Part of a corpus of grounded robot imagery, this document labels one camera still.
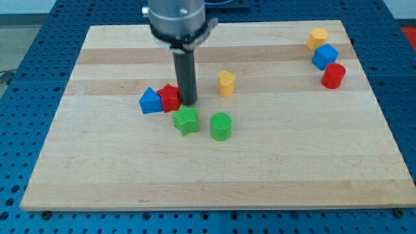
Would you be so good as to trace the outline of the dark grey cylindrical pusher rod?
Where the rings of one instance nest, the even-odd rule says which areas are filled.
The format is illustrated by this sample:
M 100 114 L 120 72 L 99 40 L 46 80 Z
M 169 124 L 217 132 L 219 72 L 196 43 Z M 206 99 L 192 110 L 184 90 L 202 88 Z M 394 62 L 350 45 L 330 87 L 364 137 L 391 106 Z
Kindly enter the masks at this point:
M 194 52 L 173 53 L 179 95 L 184 105 L 198 100 Z

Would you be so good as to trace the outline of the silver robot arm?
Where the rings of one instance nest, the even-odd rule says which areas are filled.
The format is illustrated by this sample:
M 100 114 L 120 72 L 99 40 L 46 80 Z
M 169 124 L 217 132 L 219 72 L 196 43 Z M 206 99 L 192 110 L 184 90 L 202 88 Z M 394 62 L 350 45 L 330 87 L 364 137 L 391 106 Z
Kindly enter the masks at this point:
M 148 0 L 142 15 L 149 19 L 155 41 L 172 52 L 182 103 L 195 104 L 198 89 L 194 50 L 206 41 L 218 19 L 206 19 L 204 0 Z

